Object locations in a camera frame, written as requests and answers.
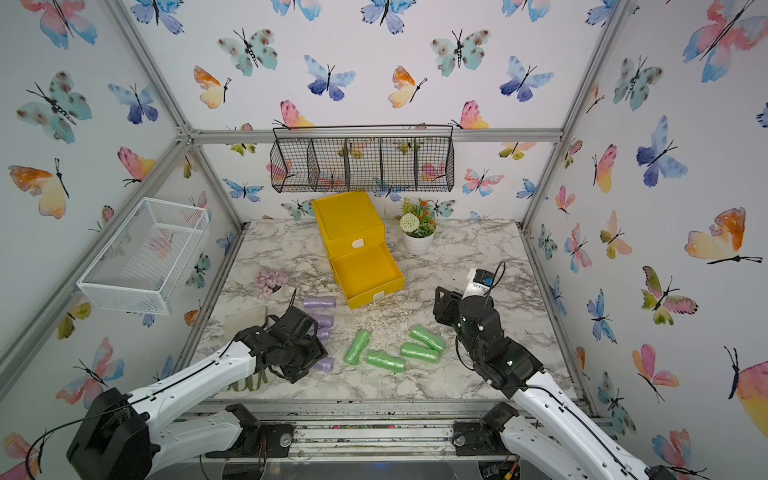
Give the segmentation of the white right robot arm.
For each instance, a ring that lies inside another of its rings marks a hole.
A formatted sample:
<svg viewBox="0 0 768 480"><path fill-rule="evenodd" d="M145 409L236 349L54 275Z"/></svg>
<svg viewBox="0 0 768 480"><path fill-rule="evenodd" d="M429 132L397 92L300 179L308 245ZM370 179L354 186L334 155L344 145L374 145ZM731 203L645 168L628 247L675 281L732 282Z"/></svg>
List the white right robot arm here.
<svg viewBox="0 0 768 480"><path fill-rule="evenodd" d="M433 315L455 333L465 367L504 396L482 419L483 439L551 479L672 479L621 447L574 403L522 344L508 337L493 298L505 264L472 269L463 291L435 290Z"/></svg>

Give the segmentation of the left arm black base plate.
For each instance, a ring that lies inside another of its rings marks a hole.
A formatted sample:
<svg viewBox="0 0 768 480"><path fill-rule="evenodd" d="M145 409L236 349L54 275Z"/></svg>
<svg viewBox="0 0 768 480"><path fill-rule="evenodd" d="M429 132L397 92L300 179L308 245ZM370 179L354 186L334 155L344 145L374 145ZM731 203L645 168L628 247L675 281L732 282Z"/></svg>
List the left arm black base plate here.
<svg viewBox="0 0 768 480"><path fill-rule="evenodd" d="M264 423L258 420L244 405L226 407L241 427L241 432L226 458L287 458L293 443L295 427L289 423Z"/></svg>

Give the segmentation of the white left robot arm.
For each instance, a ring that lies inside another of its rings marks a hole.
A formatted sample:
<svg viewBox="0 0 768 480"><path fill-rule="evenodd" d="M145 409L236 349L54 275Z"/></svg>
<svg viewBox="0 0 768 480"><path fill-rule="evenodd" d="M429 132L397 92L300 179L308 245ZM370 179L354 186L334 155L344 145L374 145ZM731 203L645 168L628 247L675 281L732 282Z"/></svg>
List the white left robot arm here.
<svg viewBox="0 0 768 480"><path fill-rule="evenodd" d="M296 383L328 353L318 322L290 306L268 326L239 331L223 348L150 385L111 388L89 407L67 451L82 479L145 479L194 457L263 456L268 435L234 404L192 421L180 418L226 386L265 370Z"/></svg>

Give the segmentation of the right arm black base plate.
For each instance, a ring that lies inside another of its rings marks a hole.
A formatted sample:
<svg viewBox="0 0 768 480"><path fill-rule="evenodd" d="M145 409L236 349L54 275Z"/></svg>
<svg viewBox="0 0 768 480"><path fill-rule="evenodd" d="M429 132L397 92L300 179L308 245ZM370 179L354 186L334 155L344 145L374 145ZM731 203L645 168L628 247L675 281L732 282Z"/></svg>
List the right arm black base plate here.
<svg viewBox="0 0 768 480"><path fill-rule="evenodd" d="M500 402L478 420L455 422L451 437L455 454L459 457L508 454L501 433L505 424L518 416L517 409Z"/></svg>

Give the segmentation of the yellow plastic drawer unit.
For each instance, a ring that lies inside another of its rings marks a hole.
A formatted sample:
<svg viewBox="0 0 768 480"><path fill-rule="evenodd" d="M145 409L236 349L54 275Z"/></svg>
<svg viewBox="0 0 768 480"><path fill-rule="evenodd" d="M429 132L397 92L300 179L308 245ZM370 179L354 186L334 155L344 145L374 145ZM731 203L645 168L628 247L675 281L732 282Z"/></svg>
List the yellow plastic drawer unit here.
<svg viewBox="0 0 768 480"><path fill-rule="evenodd" d="M346 192L312 202L335 282L357 309L405 286L386 243L386 228L369 195Z"/></svg>

